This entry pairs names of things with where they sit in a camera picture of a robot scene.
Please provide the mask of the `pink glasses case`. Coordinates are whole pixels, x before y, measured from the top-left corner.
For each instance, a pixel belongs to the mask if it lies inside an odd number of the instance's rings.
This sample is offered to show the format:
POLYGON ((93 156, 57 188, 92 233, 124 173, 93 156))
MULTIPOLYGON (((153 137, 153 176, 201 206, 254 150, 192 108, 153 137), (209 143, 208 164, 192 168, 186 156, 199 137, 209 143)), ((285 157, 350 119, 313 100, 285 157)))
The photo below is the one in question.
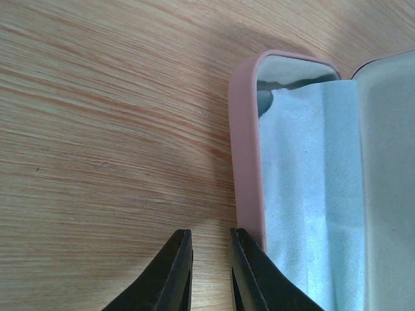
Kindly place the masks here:
POLYGON ((236 228, 245 229, 267 255, 259 92, 337 80, 357 85, 365 219, 363 310, 413 310, 413 51, 368 62, 349 79, 328 63, 276 50, 239 64, 228 87, 236 228))

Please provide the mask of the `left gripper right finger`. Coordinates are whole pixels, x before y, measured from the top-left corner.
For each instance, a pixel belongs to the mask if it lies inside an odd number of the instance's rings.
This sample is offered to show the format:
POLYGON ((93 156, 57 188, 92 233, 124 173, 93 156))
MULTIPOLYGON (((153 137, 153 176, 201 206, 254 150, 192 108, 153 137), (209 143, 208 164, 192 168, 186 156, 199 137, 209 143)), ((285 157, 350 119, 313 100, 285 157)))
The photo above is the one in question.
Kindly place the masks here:
POLYGON ((291 283, 243 228, 230 229, 234 310, 321 310, 291 283))

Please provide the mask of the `light blue cleaning cloth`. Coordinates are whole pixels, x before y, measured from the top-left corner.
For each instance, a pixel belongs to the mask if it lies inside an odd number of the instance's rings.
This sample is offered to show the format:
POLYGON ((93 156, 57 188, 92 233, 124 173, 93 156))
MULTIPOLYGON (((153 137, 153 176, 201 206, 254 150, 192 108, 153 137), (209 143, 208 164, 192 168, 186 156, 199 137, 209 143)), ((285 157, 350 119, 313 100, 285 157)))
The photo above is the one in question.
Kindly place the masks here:
POLYGON ((324 310, 363 310, 357 85, 261 91, 258 100, 267 255, 324 310))

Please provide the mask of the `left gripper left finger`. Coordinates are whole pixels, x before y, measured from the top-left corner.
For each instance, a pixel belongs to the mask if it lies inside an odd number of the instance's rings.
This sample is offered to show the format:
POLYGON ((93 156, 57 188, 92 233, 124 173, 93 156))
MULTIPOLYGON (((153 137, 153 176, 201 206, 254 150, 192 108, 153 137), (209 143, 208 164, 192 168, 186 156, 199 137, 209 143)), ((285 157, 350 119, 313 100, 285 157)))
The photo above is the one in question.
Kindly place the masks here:
POLYGON ((175 231, 141 275, 105 310, 190 310, 193 247, 189 229, 175 231))

